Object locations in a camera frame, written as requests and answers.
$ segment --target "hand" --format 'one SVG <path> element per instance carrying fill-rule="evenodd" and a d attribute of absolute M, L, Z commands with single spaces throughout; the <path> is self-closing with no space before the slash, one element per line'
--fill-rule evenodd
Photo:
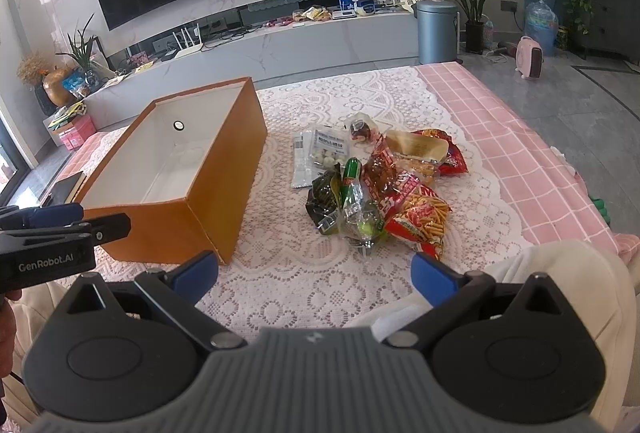
<path fill-rule="evenodd" d="M 21 290 L 12 290 L 4 295 L 12 301 L 22 297 Z M 14 366 L 15 315 L 6 301 L 2 301 L 0 309 L 0 377 L 6 377 Z"/>

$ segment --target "pink fan heater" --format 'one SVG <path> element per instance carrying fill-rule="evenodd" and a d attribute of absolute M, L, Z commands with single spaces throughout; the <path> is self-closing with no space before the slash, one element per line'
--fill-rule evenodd
<path fill-rule="evenodd" d="M 537 41 L 523 36 L 516 52 L 516 70 L 522 79 L 538 79 L 542 73 L 542 48 Z"/>

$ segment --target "power outlet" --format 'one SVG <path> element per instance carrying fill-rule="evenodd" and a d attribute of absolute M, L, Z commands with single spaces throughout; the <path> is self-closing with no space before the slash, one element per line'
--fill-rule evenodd
<path fill-rule="evenodd" d="M 506 12 L 518 12 L 518 3 L 503 0 L 500 2 L 500 10 L 504 10 Z"/>

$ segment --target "trash can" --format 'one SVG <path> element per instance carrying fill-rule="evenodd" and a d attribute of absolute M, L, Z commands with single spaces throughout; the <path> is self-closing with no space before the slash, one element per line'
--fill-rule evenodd
<path fill-rule="evenodd" d="M 458 59 L 458 6 L 446 0 L 421 0 L 414 6 L 418 19 L 420 63 Z"/>

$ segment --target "glass door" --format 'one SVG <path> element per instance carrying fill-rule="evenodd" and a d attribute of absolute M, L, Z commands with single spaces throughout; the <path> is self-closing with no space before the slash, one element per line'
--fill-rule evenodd
<path fill-rule="evenodd" d="M 0 206 L 6 206 L 30 169 L 0 121 Z"/>

